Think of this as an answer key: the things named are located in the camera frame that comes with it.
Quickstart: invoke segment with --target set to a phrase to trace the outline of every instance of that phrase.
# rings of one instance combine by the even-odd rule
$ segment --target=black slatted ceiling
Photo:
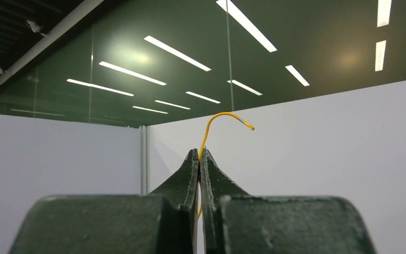
[[[83,0],[0,0],[0,66],[9,68],[42,39],[26,20],[34,20],[48,34]]]

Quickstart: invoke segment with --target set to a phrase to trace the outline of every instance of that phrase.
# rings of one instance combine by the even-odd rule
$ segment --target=ceiling
[[[125,1],[23,77],[6,84],[0,92],[0,114],[151,125],[406,80],[406,0],[392,1],[390,22],[379,28],[377,0],[232,2],[276,51],[266,50],[231,16],[227,25],[226,12],[216,0]],[[211,70],[153,45],[144,39],[147,36]],[[384,40],[383,70],[375,71],[376,43]],[[107,68],[99,64],[102,61],[166,85]],[[310,85],[300,83],[286,69],[289,65]],[[231,87],[230,72],[233,80],[262,95]]]
[[[9,68],[43,37],[33,33],[26,20],[49,31],[83,0],[0,0],[0,66]]]

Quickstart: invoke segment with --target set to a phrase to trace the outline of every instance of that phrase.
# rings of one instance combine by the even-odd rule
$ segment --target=wall
[[[233,181],[253,195],[345,197],[379,253],[406,253],[406,81],[237,113],[256,130],[222,116],[206,143]],[[208,120],[150,127],[151,189],[200,147]]]
[[[51,194],[138,194],[138,129],[0,115],[0,253]]]

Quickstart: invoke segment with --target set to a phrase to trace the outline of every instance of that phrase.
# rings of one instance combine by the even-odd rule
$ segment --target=linear light
[[[130,93],[126,93],[126,92],[123,92],[123,91],[111,89],[111,88],[104,87],[104,86],[98,86],[98,85],[94,85],[94,84],[90,84],[90,83],[86,83],[86,82],[81,82],[81,81],[70,79],[70,78],[68,78],[66,81],[71,82],[71,83],[75,83],[75,84],[79,84],[79,85],[83,85],[83,86],[89,86],[89,87],[93,87],[93,88],[97,88],[97,89],[107,90],[107,91],[110,91],[110,92],[113,92],[113,93],[123,94],[123,95],[127,95],[127,96],[133,96],[133,94],[130,94]]]
[[[177,105],[177,104],[168,103],[168,102],[162,102],[162,101],[158,101],[158,100],[156,100],[155,102],[162,103],[162,104],[169,105],[169,106],[184,108],[185,110],[189,110],[189,109],[190,109],[190,108],[188,108],[188,107],[183,107],[183,106],[180,106],[180,105]]]
[[[254,24],[239,10],[230,0],[218,0],[216,3],[226,11],[228,1],[228,13],[243,26],[264,48],[269,52],[277,51],[273,44],[254,26]]]
[[[302,75],[293,67],[292,65],[287,65],[286,69],[292,73],[292,75],[297,78],[299,82],[302,83],[303,86],[309,86],[309,83],[302,77]]]
[[[162,113],[162,114],[168,114],[167,112],[159,111],[159,110],[151,110],[150,108],[144,108],[144,107],[138,107],[138,106],[133,106],[133,108],[137,108],[139,110],[147,110],[147,111]]]
[[[376,65],[375,71],[381,71],[384,69],[384,57],[385,57],[386,40],[376,43]]]
[[[132,76],[134,76],[134,77],[136,77],[136,78],[142,78],[142,79],[144,79],[144,80],[153,82],[153,83],[158,84],[158,85],[161,85],[161,86],[166,85],[166,83],[164,83],[164,82],[162,82],[162,81],[159,81],[159,80],[156,80],[156,79],[154,79],[154,78],[150,78],[150,77],[144,76],[144,75],[139,74],[139,73],[137,73],[137,72],[134,72],[134,71],[132,71],[132,70],[127,70],[127,69],[124,69],[124,68],[122,68],[122,67],[119,67],[119,66],[116,66],[116,65],[112,65],[111,63],[107,63],[107,62],[103,62],[103,61],[102,61],[102,62],[99,63],[99,65],[105,66],[105,67],[110,68],[110,69],[113,69],[113,70],[117,70],[117,71],[123,72],[123,73],[128,74],[128,75],[132,75]]]
[[[186,92],[186,93],[189,94],[189,95],[195,96],[195,97],[199,97],[201,99],[205,99],[205,100],[210,101],[210,102],[214,102],[214,103],[217,103],[217,104],[220,103],[219,101],[216,101],[215,99],[211,99],[211,98],[208,98],[206,96],[199,95],[199,94],[196,94],[196,93],[193,93],[193,92]]]
[[[24,112],[24,113],[35,113],[35,114],[41,114],[41,115],[64,116],[64,115],[62,115],[62,114],[52,114],[52,113],[45,113],[45,112],[38,112],[38,111],[29,111],[29,110],[16,110],[16,109],[14,109],[14,108],[12,108],[11,111]]]
[[[240,86],[241,88],[243,88],[243,89],[245,89],[245,90],[247,90],[247,91],[249,91],[249,92],[251,92],[251,93],[253,93],[253,94],[255,94],[255,95],[262,95],[262,94],[259,93],[258,91],[252,89],[251,87],[249,87],[249,86],[247,86],[247,85],[244,85],[244,84],[240,83],[240,82],[237,81],[237,80],[234,80],[234,79],[233,79],[233,84],[234,84],[234,85],[237,85],[237,86]]]
[[[204,71],[210,71],[211,70],[209,67],[206,67],[205,65],[193,60],[192,58],[186,56],[185,54],[181,53],[180,51],[178,51],[178,50],[164,44],[163,42],[151,37],[150,35],[145,37],[144,40],[150,42],[151,44],[153,44],[153,45],[155,45],[157,47],[160,47],[161,49],[163,49],[163,50],[165,50],[165,51],[167,51],[167,52],[169,52],[169,53],[183,59],[184,61],[186,61],[186,62],[188,62],[188,63],[190,63],[192,65],[197,66],[198,68],[200,68],[200,69],[202,69]]]
[[[377,7],[377,27],[388,25],[390,23],[391,0],[379,0]]]

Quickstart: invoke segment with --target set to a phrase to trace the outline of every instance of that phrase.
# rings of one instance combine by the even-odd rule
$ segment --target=curved wire
[[[252,126],[251,124],[249,124],[248,122],[246,122],[245,120],[243,120],[242,118],[240,118],[238,115],[233,114],[231,112],[220,112],[218,114],[215,114],[213,117],[211,117],[211,119],[208,122],[208,125],[206,126],[206,132],[205,132],[205,137],[203,138],[203,142],[201,143],[201,147],[200,150],[198,151],[198,163],[200,163],[201,160],[201,156],[203,155],[203,149],[205,148],[205,143],[206,143],[206,139],[208,138],[208,133],[209,133],[209,127],[211,126],[211,123],[213,122],[213,120],[221,115],[229,115],[234,117],[235,119],[239,120],[241,123],[245,124],[246,126],[250,127],[250,129],[252,131],[254,131],[254,126]],[[198,211],[198,217],[200,218],[201,213],[203,211],[203,203],[200,204],[200,211]]]

